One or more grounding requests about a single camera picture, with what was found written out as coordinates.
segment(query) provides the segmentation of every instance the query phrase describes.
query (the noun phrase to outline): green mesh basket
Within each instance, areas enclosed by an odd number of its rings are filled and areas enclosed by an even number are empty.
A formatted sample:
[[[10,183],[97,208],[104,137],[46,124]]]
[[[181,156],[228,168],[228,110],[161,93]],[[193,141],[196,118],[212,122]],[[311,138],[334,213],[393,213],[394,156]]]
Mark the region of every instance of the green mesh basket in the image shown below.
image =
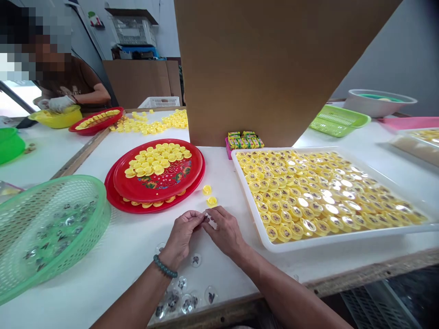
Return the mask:
[[[0,205],[0,305],[81,260],[108,227],[104,184],[74,175]]]
[[[344,137],[355,129],[364,127],[369,122],[368,115],[325,105],[311,122],[310,128],[334,137]]]

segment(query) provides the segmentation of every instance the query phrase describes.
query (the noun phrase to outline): worker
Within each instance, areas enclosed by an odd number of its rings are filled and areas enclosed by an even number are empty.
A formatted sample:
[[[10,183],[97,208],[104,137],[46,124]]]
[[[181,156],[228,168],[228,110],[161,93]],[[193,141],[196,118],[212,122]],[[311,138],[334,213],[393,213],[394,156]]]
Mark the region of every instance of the worker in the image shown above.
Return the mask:
[[[33,16],[35,9],[0,0],[0,30],[8,43],[5,49],[20,50],[14,58],[42,91],[34,104],[54,112],[74,104],[82,112],[110,107],[110,94],[91,67],[70,53],[58,52],[41,20]]]
[[[216,223],[216,229],[205,214]],[[218,206],[203,213],[191,210],[177,218],[158,258],[91,329],[146,328],[171,282],[170,273],[177,272],[189,255],[189,241],[199,226],[248,275],[284,328],[352,328],[316,295],[250,247],[242,237],[236,218]]]
[[[42,95],[33,101],[34,104],[42,110],[53,112],[63,112],[74,104],[80,105],[83,113],[110,108],[110,94],[91,67],[82,59],[68,53],[62,55],[64,56],[36,54],[36,57],[40,57],[43,61],[50,61],[52,58],[59,60],[56,64],[64,70],[60,71],[58,78],[54,80],[37,81]]]

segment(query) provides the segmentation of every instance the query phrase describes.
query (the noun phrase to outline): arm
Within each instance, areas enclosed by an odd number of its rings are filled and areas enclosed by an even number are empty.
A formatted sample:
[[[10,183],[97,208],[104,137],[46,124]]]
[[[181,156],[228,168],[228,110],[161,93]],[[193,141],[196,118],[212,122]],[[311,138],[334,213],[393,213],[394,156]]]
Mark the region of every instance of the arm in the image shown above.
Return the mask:
[[[52,98],[48,102],[48,108],[54,112],[62,113],[67,107],[78,104],[106,104],[111,100],[110,94],[102,83],[94,86],[95,91],[82,94]]]
[[[89,94],[69,96],[69,98],[75,101],[75,98],[79,104],[106,104],[111,100],[111,96],[102,83],[99,83],[93,87],[95,90]]]
[[[39,86],[39,85],[37,85],[37,86],[38,86],[38,88],[41,89],[41,96],[40,96],[40,97],[37,97],[37,98],[35,98],[35,99],[33,100],[34,105],[38,105],[38,102],[39,102],[39,101],[42,101],[42,100],[49,100],[49,99],[51,99],[51,98],[53,98],[53,97],[56,96],[54,92],[52,92],[52,91],[50,91],[50,90],[48,90],[48,89],[46,89],[46,88],[43,88],[43,87],[41,87],[41,86]]]
[[[176,271],[189,255],[189,240],[204,214],[188,211],[175,220],[160,261]],[[92,325],[92,329],[145,329],[171,278],[152,262],[132,286]]]
[[[296,280],[259,255],[243,239],[235,217],[223,207],[206,210],[216,222],[201,226],[218,248],[229,256],[267,300],[286,328],[351,328],[337,313]]]

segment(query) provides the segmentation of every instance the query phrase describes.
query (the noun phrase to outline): red plate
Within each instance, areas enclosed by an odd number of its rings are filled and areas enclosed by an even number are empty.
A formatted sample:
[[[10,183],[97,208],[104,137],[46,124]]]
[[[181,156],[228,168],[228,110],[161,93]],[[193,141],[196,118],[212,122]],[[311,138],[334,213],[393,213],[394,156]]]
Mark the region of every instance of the red plate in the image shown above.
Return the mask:
[[[141,150],[156,144],[174,143],[184,146],[191,151],[192,157],[171,163],[169,168],[159,176],[153,174],[144,177],[125,177],[125,170],[129,168],[129,162]],[[169,199],[181,191],[187,189],[198,177],[203,166],[203,157],[198,148],[180,139],[159,139],[132,149],[119,161],[114,171],[114,188],[125,198],[137,202],[158,202]]]
[[[143,208],[142,205],[133,206],[130,202],[125,202],[122,198],[122,196],[116,191],[114,188],[114,171],[121,159],[119,159],[115,164],[113,164],[113,167],[111,167],[110,171],[107,174],[107,177],[105,179],[105,187],[107,188],[107,199],[108,201],[115,206],[117,209],[123,211],[123,212],[129,212],[129,213],[136,213],[136,214],[146,214],[146,213],[154,213],[154,212],[161,212],[165,209],[168,209],[184,199],[186,199],[188,196],[190,196],[195,189],[200,185],[201,180],[204,177],[204,172],[206,171],[206,163],[204,161],[204,157],[201,154],[201,158],[203,160],[203,165],[201,168],[201,172],[198,175],[198,177],[195,179],[195,181],[192,183],[191,186],[189,186],[186,189],[186,193],[182,196],[176,196],[175,200],[170,203],[163,203],[160,207],[154,207],[150,206],[149,208]]]
[[[102,120],[102,122],[98,122],[95,124],[95,122],[91,123],[91,127],[89,128],[85,128],[85,129],[81,129],[81,130],[76,130],[76,127],[79,126],[82,122],[84,122],[85,120],[91,119],[92,117],[94,117],[95,115],[98,114],[102,114],[104,112],[110,111],[110,110],[119,110],[120,113],[116,114],[115,116],[109,117],[109,119],[106,120]],[[111,109],[106,109],[103,111],[100,111],[98,113],[89,115],[88,117],[85,117],[84,119],[82,119],[81,121],[78,121],[77,123],[75,123],[73,126],[71,126],[69,128],[69,131],[72,133],[78,133],[79,135],[82,136],[93,136],[95,135],[97,132],[111,126],[112,124],[116,123],[123,115],[123,107],[112,107]]]

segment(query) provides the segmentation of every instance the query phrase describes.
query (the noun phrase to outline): hand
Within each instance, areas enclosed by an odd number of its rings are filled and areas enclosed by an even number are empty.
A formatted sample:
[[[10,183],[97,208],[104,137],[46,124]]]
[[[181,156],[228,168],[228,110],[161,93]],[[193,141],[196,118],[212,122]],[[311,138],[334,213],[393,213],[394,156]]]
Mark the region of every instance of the hand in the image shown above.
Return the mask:
[[[42,110],[48,110],[49,109],[49,100],[42,99],[36,105]]]
[[[192,232],[205,219],[203,213],[189,210],[174,222],[171,235],[160,253],[160,261],[173,271],[189,255],[189,241]]]
[[[209,223],[202,223],[201,226],[210,235],[218,248],[235,261],[248,247],[239,230],[238,221],[222,206],[207,209],[206,212],[216,223],[216,229]]]
[[[49,110],[56,113],[63,113],[64,110],[75,104],[75,101],[68,96],[52,98],[49,101]]]

